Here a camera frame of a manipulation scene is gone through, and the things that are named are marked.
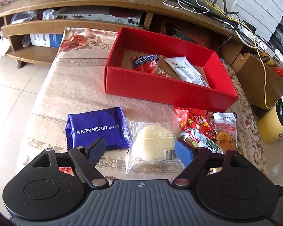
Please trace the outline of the blue wafer biscuit pack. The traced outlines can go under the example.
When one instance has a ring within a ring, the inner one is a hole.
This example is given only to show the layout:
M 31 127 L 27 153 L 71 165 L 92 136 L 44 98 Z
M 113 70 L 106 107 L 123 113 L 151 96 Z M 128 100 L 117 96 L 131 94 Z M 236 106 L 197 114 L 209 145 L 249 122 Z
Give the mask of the blue wafer biscuit pack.
M 107 150 L 122 150 L 132 141 L 121 106 L 85 113 L 69 114 L 65 128 L 67 148 L 87 147 L 99 138 Z

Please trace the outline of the yellow bucket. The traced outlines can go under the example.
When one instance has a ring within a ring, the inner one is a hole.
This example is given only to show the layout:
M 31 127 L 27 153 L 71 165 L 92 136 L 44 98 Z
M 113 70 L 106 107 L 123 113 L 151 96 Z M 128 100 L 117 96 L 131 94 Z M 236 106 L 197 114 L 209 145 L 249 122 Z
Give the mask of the yellow bucket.
M 271 144 L 283 137 L 283 96 L 258 121 L 262 141 Z

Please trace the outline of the silver snack pouch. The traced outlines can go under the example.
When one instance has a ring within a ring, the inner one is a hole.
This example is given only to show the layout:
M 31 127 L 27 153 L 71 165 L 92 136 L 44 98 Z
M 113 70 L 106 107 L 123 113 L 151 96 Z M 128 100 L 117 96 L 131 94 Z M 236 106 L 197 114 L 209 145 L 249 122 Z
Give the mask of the silver snack pouch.
M 192 66 L 186 57 L 165 58 L 165 61 L 181 80 L 204 87 L 210 87 L 201 73 Z

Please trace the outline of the blue white box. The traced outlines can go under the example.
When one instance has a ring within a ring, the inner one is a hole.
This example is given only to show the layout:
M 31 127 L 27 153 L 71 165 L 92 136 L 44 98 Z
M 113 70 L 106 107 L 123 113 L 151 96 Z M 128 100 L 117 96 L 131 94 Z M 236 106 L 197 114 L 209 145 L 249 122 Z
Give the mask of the blue white box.
M 62 34 L 30 34 L 33 46 L 59 48 L 62 41 Z

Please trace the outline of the round rice cracker pack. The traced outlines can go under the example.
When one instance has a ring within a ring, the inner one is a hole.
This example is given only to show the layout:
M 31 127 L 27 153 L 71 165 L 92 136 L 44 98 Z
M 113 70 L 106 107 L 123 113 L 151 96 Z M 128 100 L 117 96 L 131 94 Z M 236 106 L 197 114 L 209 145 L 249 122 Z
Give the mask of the round rice cracker pack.
M 183 170 L 175 153 L 176 135 L 167 122 L 128 121 L 131 144 L 125 158 L 126 173 L 173 173 Z

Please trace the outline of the white Kaprons wafer pack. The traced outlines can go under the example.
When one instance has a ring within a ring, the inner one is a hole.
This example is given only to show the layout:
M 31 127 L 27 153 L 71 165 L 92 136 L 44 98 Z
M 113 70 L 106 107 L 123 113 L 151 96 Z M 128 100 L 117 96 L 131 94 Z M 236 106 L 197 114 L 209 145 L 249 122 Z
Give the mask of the white Kaprons wafer pack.
M 202 134 L 198 129 L 187 129 L 182 131 L 179 137 L 194 147 L 204 147 L 208 148 L 213 153 L 223 153 L 220 146 Z

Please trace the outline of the brown cardboard box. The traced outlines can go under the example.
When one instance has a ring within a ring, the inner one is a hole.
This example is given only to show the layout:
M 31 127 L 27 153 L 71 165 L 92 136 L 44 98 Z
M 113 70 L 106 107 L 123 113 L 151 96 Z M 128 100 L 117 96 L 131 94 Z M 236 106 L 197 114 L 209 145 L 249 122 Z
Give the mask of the brown cardboard box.
M 253 55 L 239 54 L 231 67 L 250 104 L 268 110 L 283 96 L 283 78 Z

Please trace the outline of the orange meat floss cake pack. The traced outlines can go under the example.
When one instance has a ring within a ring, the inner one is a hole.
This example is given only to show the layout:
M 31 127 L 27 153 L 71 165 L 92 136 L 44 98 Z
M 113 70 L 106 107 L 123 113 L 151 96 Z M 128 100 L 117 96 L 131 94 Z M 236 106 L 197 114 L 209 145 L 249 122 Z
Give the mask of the orange meat floss cake pack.
M 233 113 L 215 112 L 212 124 L 216 131 L 216 143 L 225 153 L 227 150 L 236 149 L 237 123 Z

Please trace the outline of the silver media player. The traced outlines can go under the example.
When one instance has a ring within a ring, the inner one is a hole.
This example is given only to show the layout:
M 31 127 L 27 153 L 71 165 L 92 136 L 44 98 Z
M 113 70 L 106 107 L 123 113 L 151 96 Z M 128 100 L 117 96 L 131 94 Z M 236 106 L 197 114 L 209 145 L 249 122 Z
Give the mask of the silver media player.
M 43 12 L 42 19 L 81 19 L 115 22 L 139 27 L 142 11 L 109 6 L 72 6 L 62 7 L 59 10 L 47 9 Z

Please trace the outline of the wooden TV stand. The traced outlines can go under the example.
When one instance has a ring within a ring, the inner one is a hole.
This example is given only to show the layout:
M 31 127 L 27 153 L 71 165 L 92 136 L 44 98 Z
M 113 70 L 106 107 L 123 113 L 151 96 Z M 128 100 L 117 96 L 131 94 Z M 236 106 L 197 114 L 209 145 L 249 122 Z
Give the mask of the wooden TV stand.
M 17 0 L 0 7 L 0 32 L 11 43 L 7 56 L 18 64 L 23 62 L 50 66 L 57 53 L 56 48 L 29 46 L 24 48 L 21 40 L 29 34 L 62 34 L 65 27 L 90 27 L 100 30 L 119 31 L 119 22 L 91 21 L 87 19 L 53 19 L 27 21 L 11 24 L 12 15 L 32 10 L 46 10 L 72 7 L 76 10 L 91 7 L 119 7 L 141 11 L 144 18 L 141 28 L 158 32 L 163 22 L 173 22 L 186 32 L 198 32 L 196 41 L 210 39 L 210 48 L 217 48 L 217 53 L 229 64 L 242 51 L 243 44 L 229 29 L 219 21 L 203 14 L 192 14 L 186 10 L 164 5 L 164 0 Z

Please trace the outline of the red cardboard box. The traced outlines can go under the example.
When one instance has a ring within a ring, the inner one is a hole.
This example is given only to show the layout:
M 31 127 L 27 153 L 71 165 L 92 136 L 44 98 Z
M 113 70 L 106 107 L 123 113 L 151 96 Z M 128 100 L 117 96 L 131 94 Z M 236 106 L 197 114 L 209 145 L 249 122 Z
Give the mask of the red cardboard box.
M 133 57 L 157 55 L 151 73 L 134 69 Z M 181 80 L 166 62 L 185 57 L 208 86 Z M 208 48 L 174 37 L 122 27 L 106 61 L 104 91 L 107 94 L 170 104 L 178 107 L 224 112 L 238 99 L 224 64 Z

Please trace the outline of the blue orange spicy snack bag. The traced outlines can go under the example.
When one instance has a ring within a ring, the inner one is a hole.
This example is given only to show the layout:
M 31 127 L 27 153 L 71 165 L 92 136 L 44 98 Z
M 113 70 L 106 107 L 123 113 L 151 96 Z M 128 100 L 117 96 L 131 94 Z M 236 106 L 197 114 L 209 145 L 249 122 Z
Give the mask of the blue orange spicy snack bag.
M 145 73 L 151 73 L 151 74 L 158 73 L 159 60 L 160 60 L 159 55 L 142 55 L 131 58 L 134 70 L 142 71 Z

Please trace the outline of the red Trolli candy bag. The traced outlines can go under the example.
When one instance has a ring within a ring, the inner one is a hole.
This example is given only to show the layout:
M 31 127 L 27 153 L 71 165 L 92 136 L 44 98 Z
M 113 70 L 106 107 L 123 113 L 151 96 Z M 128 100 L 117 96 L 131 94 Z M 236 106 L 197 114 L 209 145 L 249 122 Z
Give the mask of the red Trolli candy bag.
M 174 107 L 182 131 L 196 128 L 201 134 L 215 139 L 215 131 L 205 110 Z

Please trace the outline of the white power strip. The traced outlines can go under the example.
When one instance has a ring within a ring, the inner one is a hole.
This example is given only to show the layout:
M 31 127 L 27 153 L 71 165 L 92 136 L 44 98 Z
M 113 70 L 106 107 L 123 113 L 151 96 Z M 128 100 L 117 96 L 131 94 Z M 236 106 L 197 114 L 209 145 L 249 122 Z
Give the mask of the white power strip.
M 263 37 L 251 32 L 246 26 L 239 25 L 236 35 L 240 41 L 252 50 L 258 50 L 260 53 L 266 53 L 270 58 L 276 60 L 276 65 L 283 68 L 283 55 L 279 49 L 267 42 Z

